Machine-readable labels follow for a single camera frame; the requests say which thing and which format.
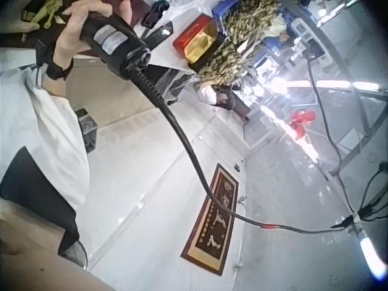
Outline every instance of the red object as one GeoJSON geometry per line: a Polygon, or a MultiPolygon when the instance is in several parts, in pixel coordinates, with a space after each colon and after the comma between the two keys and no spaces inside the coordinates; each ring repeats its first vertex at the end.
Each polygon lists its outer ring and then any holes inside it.
{"type": "Polygon", "coordinates": [[[194,22],[191,23],[190,26],[187,27],[184,32],[182,32],[181,35],[177,37],[176,40],[174,40],[174,48],[181,56],[187,58],[187,46],[189,46],[190,43],[196,38],[196,36],[203,32],[212,22],[214,22],[214,19],[210,16],[206,14],[199,15],[197,19],[194,20],[194,22]]]}
{"type": "Polygon", "coordinates": [[[277,224],[264,224],[263,228],[264,229],[278,229],[279,225],[277,225],[277,224]]]}
{"type": "Polygon", "coordinates": [[[294,112],[292,114],[292,122],[290,127],[296,132],[296,139],[301,139],[306,134],[305,126],[316,119],[316,114],[314,111],[302,111],[294,112]]]}

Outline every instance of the blue crate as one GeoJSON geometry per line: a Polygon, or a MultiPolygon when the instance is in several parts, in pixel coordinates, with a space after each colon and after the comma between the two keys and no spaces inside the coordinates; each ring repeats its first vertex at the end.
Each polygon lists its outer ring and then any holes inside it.
{"type": "Polygon", "coordinates": [[[229,35],[224,25],[223,19],[236,8],[239,0],[224,0],[221,1],[213,10],[213,17],[217,24],[217,29],[223,35],[229,35]]]}

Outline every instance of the white shirt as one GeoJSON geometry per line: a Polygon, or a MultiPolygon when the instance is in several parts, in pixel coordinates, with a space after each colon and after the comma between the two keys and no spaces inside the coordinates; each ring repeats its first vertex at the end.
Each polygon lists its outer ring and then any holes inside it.
{"type": "Polygon", "coordinates": [[[263,31],[263,38],[277,37],[282,32],[286,32],[287,24],[284,21],[282,14],[280,13],[277,17],[271,20],[271,26],[263,31]]]}
{"type": "Polygon", "coordinates": [[[207,85],[197,90],[198,99],[206,104],[215,105],[217,103],[217,94],[212,86],[207,85]]]}
{"type": "Polygon", "coordinates": [[[89,190],[89,163],[78,119],[65,98],[35,84],[36,69],[0,72],[0,181],[20,148],[77,209],[89,190]]]}

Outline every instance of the shirt sleeve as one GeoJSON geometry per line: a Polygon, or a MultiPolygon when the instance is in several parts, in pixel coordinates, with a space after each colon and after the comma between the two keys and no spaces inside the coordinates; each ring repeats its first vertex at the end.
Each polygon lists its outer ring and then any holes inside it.
{"type": "Polygon", "coordinates": [[[26,85],[38,125],[39,147],[31,155],[53,187],[74,208],[89,190],[90,170],[77,116],[67,99],[51,96],[35,84],[35,71],[26,85]]]}
{"type": "Polygon", "coordinates": [[[215,105],[217,103],[217,94],[209,85],[199,88],[197,94],[198,99],[203,103],[210,105],[215,105]]]}

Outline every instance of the cable connector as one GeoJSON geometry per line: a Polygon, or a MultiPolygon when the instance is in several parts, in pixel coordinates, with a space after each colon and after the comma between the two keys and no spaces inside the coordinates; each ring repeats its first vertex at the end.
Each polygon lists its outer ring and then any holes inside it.
{"type": "Polygon", "coordinates": [[[379,171],[383,171],[384,173],[388,173],[388,161],[381,162],[378,166],[379,171]]]}
{"type": "Polygon", "coordinates": [[[341,223],[335,224],[331,227],[331,229],[342,229],[342,228],[348,228],[354,223],[353,215],[349,215],[347,218],[345,218],[341,223]]]}
{"type": "Polygon", "coordinates": [[[361,208],[357,214],[360,216],[361,219],[364,219],[365,217],[368,217],[373,211],[372,205],[368,204],[365,207],[361,208]]]}

